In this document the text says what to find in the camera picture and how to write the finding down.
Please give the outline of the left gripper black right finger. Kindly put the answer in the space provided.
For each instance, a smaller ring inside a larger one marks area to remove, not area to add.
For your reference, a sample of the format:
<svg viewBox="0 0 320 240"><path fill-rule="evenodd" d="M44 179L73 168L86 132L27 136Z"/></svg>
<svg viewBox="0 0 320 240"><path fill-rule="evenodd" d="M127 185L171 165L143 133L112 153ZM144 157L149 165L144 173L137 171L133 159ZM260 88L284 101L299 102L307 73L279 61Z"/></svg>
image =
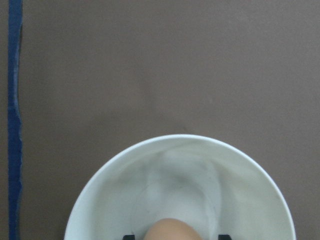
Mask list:
<svg viewBox="0 0 320 240"><path fill-rule="evenodd" d="M230 236L228 234L219 234L218 240L230 240Z"/></svg>

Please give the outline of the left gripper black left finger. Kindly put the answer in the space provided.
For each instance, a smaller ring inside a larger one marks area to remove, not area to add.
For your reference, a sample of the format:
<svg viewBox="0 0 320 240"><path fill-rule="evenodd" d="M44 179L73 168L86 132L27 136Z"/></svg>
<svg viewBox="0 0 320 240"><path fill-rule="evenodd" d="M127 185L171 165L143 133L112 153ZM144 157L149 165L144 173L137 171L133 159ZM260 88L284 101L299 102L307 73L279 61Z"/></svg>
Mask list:
<svg viewBox="0 0 320 240"><path fill-rule="evenodd" d="M135 235L134 234L124 235L123 240L135 240Z"/></svg>

